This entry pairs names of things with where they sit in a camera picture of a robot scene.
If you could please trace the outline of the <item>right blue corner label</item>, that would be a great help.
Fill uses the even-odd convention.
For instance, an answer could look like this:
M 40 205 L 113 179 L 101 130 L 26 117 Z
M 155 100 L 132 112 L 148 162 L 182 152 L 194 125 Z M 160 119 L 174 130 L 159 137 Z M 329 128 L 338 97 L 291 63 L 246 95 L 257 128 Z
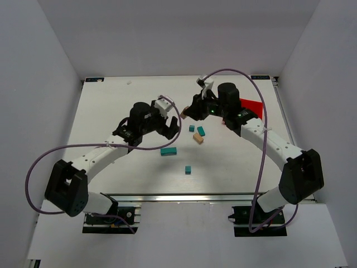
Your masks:
M 251 75 L 252 80 L 270 80 L 271 77 L 269 75 Z

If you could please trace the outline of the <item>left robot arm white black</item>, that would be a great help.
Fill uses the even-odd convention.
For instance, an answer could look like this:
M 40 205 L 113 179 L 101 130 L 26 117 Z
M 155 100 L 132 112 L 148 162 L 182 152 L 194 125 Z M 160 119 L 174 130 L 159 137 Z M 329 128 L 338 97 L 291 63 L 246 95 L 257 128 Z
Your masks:
M 139 150 L 146 134 L 157 132 L 174 142 L 181 131 L 180 119 L 172 117 L 171 123 L 166 124 L 168 112 L 174 107 L 174 102 L 163 96 L 151 104 L 135 103 L 129 116 L 120 121 L 104 143 L 94 145 L 93 150 L 75 160 L 54 164 L 45 199 L 71 217 L 81 212 L 116 216 L 118 202 L 103 193 L 90 192 L 89 183 L 120 157 Z

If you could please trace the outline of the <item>left blue corner label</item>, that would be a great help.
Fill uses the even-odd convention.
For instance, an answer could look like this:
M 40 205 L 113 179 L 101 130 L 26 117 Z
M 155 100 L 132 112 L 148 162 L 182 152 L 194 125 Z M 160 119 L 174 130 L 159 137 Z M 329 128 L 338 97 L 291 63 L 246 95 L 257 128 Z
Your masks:
M 103 77 L 94 77 L 94 78 L 86 78 L 85 82 L 86 83 L 98 83 L 98 82 L 103 82 L 104 78 Z

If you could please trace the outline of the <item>teal arch wood block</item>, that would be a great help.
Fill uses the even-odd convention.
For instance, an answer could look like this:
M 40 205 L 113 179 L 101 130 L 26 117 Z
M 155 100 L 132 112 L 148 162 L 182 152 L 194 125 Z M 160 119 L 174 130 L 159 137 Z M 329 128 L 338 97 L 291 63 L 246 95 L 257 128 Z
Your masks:
M 177 155 L 176 147 L 165 147 L 160 149 L 161 156 L 172 156 Z

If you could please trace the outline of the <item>aluminium table front rail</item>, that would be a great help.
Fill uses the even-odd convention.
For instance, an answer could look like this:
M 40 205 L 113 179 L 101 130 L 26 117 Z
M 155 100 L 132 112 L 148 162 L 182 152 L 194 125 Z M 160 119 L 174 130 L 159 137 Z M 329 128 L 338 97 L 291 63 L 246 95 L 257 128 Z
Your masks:
M 120 202 L 248 202 L 253 194 L 107 194 Z

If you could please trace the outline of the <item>tan rectangular wood block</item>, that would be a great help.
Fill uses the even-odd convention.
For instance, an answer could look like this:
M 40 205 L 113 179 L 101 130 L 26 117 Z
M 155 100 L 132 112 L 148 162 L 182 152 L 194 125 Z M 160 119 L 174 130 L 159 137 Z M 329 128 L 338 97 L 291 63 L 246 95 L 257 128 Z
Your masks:
M 185 119 L 187 117 L 187 115 L 185 115 L 185 111 L 189 108 L 189 106 L 186 106 L 182 112 L 180 113 L 180 117 L 181 119 Z

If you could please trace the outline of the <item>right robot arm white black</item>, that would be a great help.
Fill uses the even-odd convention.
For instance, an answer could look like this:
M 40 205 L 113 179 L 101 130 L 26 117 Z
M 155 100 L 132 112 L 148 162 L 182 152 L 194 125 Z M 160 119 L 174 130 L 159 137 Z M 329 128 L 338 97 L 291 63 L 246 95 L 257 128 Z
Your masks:
M 278 186 L 258 197 L 257 204 L 262 212 L 270 213 L 286 204 L 298 204 L 324 187 L 317 151 L 305 151 L 265 128 L 261 118 L 242 105 L 235 84 L 220 84 L 218 95 L 214 95 L 211 82 L 198 80 L 197 83 L 202 90 L 194 95 L 184 115 L 195 121 L 203 121 L 209 115 L 221 117 L 228 129 L 264 151 L 282 172 Z

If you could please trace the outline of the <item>blue corner label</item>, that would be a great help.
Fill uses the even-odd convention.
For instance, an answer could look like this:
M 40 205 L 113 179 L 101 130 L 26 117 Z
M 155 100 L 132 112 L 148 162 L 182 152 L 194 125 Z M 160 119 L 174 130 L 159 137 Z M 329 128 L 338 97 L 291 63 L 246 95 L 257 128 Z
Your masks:
M 103 82 L 104 78 L 103 77 L 94 77 L 94 78 L 86 78 L 85 82 L 86 83 L 98 83 L 98 82 Z
M 252 80 L 270 80 L 271 77 L 269 75 L 251 75 Z

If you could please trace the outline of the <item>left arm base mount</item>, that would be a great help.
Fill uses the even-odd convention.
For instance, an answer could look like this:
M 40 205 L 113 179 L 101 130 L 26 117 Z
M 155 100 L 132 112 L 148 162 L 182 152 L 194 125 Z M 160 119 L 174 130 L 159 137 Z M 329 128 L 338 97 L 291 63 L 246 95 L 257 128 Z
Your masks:
M 134 235 L 140 223 L 140 205 L 122 205 L 110 195 L 100 193 L 111 202 L 104 214 L 85 213 L 82 233 Z

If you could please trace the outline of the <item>teal rectangular wood block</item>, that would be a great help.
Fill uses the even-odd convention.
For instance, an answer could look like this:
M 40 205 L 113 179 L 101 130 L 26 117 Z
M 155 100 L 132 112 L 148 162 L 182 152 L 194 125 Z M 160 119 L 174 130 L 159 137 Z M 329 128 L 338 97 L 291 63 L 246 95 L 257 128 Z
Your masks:
M 198 132 L 198 134 L 199 134 L 201 137 L 204 137 L 204 136 L 205 136 L 205 131 L 204 131 L 204 129 L 203 129 L 202 126 L 199 126 L 199 127 L 197 128 L 197 132 Z

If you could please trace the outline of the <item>teal cube wood block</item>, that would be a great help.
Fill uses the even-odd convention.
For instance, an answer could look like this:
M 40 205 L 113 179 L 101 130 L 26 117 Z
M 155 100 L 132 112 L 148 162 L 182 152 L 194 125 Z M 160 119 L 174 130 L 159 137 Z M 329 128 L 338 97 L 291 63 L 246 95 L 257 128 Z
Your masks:
M 190 175 L 191 174 L 191 166 L 185 166 L 185 174 Z

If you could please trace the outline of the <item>red plastic bin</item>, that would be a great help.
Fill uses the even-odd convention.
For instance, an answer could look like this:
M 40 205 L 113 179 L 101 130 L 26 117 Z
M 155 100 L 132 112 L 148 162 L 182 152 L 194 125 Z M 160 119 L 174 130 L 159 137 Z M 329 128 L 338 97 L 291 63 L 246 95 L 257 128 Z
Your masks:
M 227 125 L 245 124 L 249 119 L 263 118 L 263 103 L 245 100 L 236 96 L 219 99 L 216 115 Z

